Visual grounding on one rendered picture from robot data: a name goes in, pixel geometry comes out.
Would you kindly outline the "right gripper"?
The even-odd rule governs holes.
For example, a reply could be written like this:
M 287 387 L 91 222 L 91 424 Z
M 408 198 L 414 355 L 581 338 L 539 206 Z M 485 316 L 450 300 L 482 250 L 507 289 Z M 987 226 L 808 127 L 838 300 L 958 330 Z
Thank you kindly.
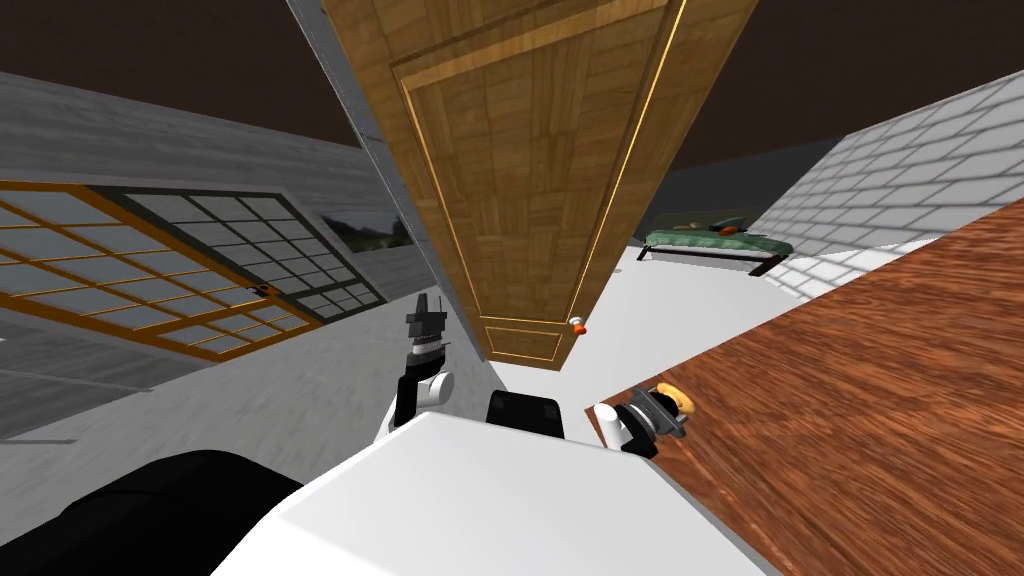
M 676 399 L 656 388 L 635 388 L 635 413 L 647 437 L 656 441 L 659 436 L 675 438 L 686 436 L 685 423 L 689 414 L 684 412 Z

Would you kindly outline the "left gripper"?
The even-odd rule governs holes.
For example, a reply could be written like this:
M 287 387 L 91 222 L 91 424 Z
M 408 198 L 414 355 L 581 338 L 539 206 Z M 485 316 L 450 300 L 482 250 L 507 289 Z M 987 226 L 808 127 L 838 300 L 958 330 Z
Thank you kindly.
M 423 346 L 439 341 L 445 330 L 447 314 L 443 307 L 443 297 L 437 297 L 437 311 L 429 311 L 426 293 L 417 296 L 416 312 L 406 316 L 408 335 L 415 346 Z

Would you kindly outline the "yellow round door knob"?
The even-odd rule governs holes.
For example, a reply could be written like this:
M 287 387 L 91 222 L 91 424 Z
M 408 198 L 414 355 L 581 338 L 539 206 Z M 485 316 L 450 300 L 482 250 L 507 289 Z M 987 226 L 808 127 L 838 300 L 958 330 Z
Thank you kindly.
M 680 426 L 696 412 L 694 401 L 681 389 L 667 382 L 657 383 L 653 388 L 652 397 Z

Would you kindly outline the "light brown wooden door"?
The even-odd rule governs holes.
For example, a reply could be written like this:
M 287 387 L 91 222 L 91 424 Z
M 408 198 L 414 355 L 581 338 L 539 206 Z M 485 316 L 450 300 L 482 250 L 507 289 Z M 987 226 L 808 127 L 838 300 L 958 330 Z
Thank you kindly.
M 483 354 L 558 370 L 759 0 L 321 0 Z

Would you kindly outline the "red-brown wooden door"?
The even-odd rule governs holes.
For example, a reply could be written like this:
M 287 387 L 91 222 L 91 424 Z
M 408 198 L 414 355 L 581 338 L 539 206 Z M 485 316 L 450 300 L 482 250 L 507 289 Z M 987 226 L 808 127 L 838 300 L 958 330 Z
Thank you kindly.
M 655 464 L 782 576 L 1024 576 L 1024 199 L 658 380 Z

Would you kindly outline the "dark-framed window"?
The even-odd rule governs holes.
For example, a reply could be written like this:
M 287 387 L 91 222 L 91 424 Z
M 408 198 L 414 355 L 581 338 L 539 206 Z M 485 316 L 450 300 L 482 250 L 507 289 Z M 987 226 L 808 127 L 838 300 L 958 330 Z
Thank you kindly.
M 385 301 L 280 193 L 91 189 L 318 322 L 332 323 Z

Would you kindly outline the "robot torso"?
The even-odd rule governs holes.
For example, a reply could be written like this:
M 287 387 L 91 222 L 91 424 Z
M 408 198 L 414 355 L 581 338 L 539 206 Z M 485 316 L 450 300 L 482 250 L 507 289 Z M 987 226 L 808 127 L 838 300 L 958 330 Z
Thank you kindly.
M 266 513 L 212 576 L 782 576 L 652 461 L 426 412 Z

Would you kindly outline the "orange-framed window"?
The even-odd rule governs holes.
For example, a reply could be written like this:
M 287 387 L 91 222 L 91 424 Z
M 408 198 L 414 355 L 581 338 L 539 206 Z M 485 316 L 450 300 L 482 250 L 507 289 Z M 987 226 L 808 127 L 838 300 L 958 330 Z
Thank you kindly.
M 86 186 L 0 180 L 0 310 L 224 362 L 321 326 Z

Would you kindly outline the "landscape picture on wall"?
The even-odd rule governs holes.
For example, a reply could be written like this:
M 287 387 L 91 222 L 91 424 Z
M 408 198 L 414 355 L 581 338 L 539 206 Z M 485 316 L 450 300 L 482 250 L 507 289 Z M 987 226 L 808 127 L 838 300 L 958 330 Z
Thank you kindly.
M 413 244 L 396 211 L 334 211 L 321 212 L 319 216 L 353 253 Z

